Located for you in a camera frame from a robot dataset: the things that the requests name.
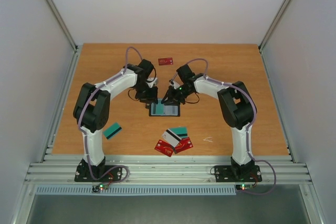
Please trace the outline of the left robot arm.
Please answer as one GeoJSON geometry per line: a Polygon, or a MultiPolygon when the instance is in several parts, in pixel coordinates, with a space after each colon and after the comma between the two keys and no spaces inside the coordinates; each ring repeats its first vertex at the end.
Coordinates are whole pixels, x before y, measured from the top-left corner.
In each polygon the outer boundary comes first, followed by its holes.
{"type": "Polygon", "coordinates": [[[138,65],[127,64],[111,78],[96,84],[85,83],[80,89],[73,116],[83,136],[84,155],[76,175],[100,181],[105,177],[105,155],[102,149],[102,129],[109,119],[110,102],[126,89],[136,91],[135,99],[145,104],[158,103],[156,72],[148,60],[138,65]]]}

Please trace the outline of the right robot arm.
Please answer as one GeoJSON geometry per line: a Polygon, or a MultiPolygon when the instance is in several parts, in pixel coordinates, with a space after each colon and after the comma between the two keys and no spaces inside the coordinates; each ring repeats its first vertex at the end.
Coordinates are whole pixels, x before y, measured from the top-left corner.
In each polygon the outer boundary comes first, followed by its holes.
{"type": "Polygon", "coordinates": [[[203,73],[195,74],[189,65],[184,64],[176,70],[182,84],[174,79],[162,103],[178,105],[186,103],[186,98],[195,94],[205,94],[219,101],[226,124],[231,128],[233,153],[230,158],[229,177],[235,182],[251,178],[255,161],[251,153],[251,129],[256,120],[257,109],[245,84],[215,80],[203,73]]]}

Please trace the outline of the black leather card holder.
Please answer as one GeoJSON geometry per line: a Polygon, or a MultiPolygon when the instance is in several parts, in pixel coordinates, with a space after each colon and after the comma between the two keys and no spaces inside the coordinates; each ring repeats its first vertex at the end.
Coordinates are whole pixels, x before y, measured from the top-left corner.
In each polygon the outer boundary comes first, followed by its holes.
{"type": "MultiPolygon", "coordinates": [[[[145,108],[149,110],[149,116],[150,115],[150,109],[151,109],[151,104],[146,104],[145,108]]],[[[179,106],[171,106],[171,105],[164,105],[164,115],[166,117],[178,117],[180,116],[180,107],[179,106]]]]}

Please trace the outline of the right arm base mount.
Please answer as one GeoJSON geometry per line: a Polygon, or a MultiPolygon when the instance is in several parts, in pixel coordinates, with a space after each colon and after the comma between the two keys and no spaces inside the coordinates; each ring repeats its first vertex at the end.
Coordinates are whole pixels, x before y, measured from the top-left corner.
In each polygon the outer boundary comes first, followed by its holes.
{"type": "Polygon", "coordinates": [[[260,167],[253,160],[247,164],[239,165],[231,157],[230,165],[215,165],[213,169],[217,183],[262,182],[260,167]]]}

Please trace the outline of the dark red card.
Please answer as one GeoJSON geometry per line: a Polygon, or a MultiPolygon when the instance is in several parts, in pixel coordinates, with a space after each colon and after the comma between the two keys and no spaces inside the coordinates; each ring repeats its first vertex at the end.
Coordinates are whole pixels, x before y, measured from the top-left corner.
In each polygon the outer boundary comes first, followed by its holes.
{"type": "Polygon", "coordinates": [[[154,149],[168,157],[174,153],[174,147],[163,140],[159,140],[154,149]]]}

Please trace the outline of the teal card with black stripe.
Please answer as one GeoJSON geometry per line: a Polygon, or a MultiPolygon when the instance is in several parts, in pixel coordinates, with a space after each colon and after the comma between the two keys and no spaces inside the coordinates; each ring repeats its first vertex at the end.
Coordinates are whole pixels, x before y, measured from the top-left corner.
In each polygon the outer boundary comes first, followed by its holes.
{"type": "Polygon", "coordinates": [[[150,109],[151,116],[163,116],[164,115],[164,104],[161,102],[162,99],[158,99],[158,103],[152,103],[150,109]]]}

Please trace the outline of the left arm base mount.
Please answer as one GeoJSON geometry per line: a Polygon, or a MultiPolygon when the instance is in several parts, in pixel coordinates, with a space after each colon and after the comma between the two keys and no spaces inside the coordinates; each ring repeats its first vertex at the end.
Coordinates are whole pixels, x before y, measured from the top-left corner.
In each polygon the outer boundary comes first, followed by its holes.
{"type": "Polygon", "coordinates": [[[82,159],[76,168],[74,181],[86,182],[119,182],[123,175],[121,166],[107,165],[106,158],[97,166],[91,165],[82,159]]]}

